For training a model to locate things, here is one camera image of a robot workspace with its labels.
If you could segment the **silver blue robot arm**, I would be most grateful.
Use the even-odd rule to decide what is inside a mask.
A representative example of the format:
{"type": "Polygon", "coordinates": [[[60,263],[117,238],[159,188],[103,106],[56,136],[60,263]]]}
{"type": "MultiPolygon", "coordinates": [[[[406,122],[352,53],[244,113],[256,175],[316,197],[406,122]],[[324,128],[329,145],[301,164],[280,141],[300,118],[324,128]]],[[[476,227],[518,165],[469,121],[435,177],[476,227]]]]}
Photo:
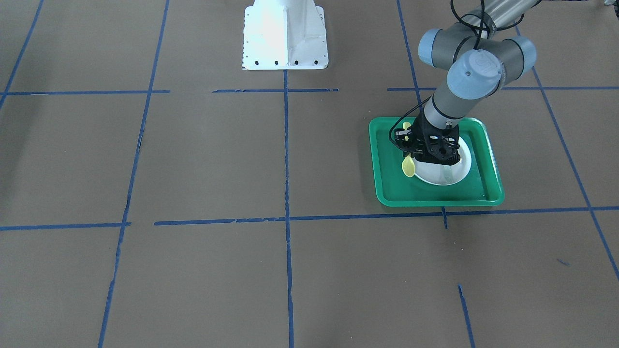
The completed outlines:
{"type": "Polygon", "coordinates": [[[483,99],[521,78],[537,61],[537,49],[526,37],[495,41],[536,0],[482,0],[447,29],[431,29],[421,38],[422,62],[447,72],[446,80],[421,103],[410,126],[393,128],[393,144],[404,156],[424,163],[455,165],[460,161],[459,123],[483,99]]]}

